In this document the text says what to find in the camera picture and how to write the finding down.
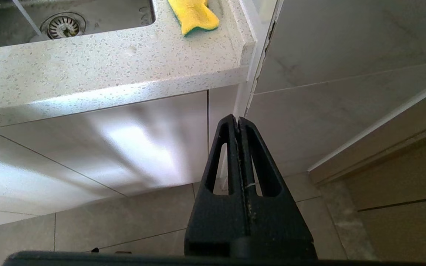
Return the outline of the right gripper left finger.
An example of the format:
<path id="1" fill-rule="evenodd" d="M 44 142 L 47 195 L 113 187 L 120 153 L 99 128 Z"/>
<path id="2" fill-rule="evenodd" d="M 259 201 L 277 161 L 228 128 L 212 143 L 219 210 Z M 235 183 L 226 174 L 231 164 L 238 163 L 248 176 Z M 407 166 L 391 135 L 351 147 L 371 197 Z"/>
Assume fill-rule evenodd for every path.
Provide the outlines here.
<path id="1" fill-rule="evenodd" d="M 237 133 L 235 116 L 220 119 L 185 232 L 185 256 L 233 256 L 235 244 L 249 233 Z M 226 147 L 228 193 L 217 195 L 222 147 Z"/>

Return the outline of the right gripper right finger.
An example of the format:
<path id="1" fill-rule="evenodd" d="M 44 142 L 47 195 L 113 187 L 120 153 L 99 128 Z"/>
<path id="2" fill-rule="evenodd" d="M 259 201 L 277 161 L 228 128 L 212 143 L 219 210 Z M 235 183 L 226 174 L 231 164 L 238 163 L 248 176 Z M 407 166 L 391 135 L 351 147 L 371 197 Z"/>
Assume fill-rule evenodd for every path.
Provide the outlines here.
<path id="1" fill-rule="evenodd" d="M 248 259 L 316 259 L 313 237 L 257 127 L 239 118 L 246 234 L 233 256 Z"/>

